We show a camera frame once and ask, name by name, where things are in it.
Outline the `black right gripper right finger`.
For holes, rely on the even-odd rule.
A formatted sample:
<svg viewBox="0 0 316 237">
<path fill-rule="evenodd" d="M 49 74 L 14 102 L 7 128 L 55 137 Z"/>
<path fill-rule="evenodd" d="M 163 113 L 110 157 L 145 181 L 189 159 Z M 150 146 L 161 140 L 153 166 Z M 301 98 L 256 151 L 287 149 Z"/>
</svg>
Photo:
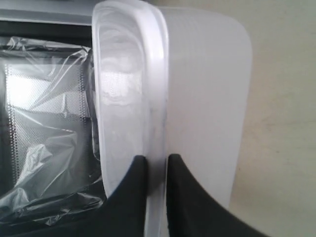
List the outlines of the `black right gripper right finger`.
<svg viewBox="0 0 316 237">
<path fill-rule="evenodd" d="M 166 212 L 171 237 L 262 237 L 212 198 L 179 154 L 168 157 Z"/>
</svg>

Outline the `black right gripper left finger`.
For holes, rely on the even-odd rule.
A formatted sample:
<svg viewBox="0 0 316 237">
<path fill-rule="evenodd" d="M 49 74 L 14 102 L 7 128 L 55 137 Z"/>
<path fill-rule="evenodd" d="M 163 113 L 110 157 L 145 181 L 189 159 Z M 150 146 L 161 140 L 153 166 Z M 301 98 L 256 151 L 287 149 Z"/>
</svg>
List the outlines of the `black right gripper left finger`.
<svg viewBox="0 0 316 237">
<path fill-rule="evenodd" d="M 146 216 L 148 165 L 135 156 L 119 186 L 96 214 L 97 237 L 142 237 Z"/>
</svg>

